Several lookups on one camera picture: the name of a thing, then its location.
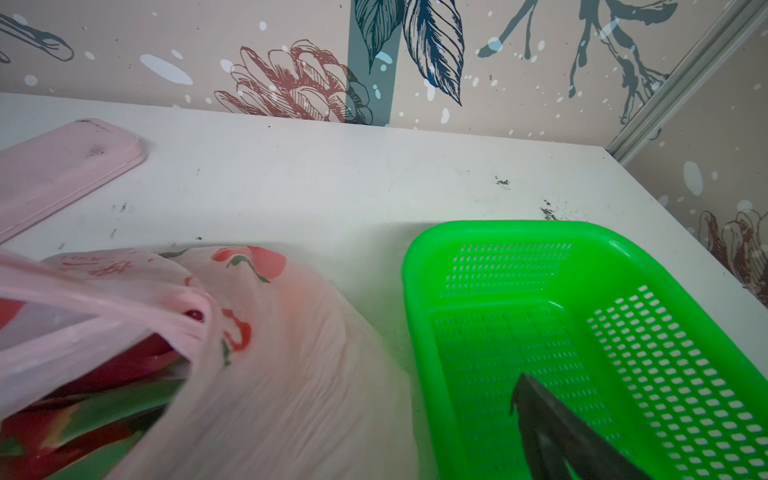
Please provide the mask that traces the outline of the pink plastic bag with fruit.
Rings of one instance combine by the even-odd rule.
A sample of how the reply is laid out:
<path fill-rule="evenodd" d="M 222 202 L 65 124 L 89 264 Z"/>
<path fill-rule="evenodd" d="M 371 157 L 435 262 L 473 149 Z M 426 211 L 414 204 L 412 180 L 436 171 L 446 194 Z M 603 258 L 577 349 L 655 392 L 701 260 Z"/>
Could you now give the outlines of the pink plastic bag with fruit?
<path fill-rule="evenodd" d="M 5 479 L 415 479 L 410 381 L 253 246 L 1 255 Z"/>

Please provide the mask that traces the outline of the green plastic basket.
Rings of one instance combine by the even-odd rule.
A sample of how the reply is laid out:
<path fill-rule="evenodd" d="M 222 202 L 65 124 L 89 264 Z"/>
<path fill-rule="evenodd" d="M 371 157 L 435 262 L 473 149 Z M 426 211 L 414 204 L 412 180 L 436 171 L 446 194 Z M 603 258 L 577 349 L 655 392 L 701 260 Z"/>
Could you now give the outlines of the green plastic basket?
<path fill-rule="evenodd" d="M 606 228 L 457 221 L 402 268 L 444 479 L 526 479 L 513 388 L 533 376 L 655 479 L 763 479 L 767 382 L 675 278 Z"/>

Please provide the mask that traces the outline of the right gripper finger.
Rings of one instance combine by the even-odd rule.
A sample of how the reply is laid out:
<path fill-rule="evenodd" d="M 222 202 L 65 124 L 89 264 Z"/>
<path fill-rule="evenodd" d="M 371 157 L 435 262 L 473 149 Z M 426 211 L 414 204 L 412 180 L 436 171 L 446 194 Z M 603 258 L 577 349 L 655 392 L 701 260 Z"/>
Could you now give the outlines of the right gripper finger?
<path fill-rule="evenodd" d="M 534 377 L 522 374 L 510 402 L 534 479 L 647 479 Z"/>

